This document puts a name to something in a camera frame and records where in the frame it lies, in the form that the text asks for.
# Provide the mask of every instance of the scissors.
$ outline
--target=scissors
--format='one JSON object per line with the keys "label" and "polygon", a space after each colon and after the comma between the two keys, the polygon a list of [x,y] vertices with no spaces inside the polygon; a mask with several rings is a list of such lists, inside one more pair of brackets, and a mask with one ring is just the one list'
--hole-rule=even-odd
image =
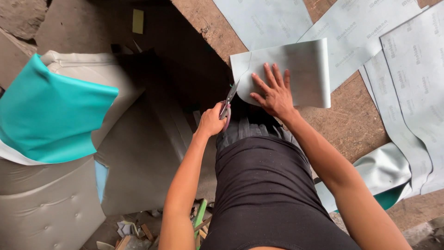
{"label": "scissors", "polygon": [[230,123],[231,118],[231,101],[233,100],[234,95],[236,94],[236,90],[238,88],[239,83],[233,84],[233,86],[230,89],[230,92],[228,92],[228,96],[224,101],[221,101],[222,108],[221,112],[219,113],[219,120],[222,120],[226,117],[226,123],[223,127],[221,132],[225,132],[226,128],[228,128],[228,124]]}

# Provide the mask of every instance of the gray pants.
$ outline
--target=gray pants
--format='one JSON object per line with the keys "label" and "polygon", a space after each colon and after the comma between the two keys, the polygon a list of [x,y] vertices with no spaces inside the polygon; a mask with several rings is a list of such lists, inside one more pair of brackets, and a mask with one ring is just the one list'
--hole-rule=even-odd
{"label": "gray pants", "polygon": [[301,148],[294,136],[285,131],[273,116],[261,107],[247,104],[236,95],[231,102],[231,120],[228,128],[217,137],[217,152],[250,136],[278,137]]}

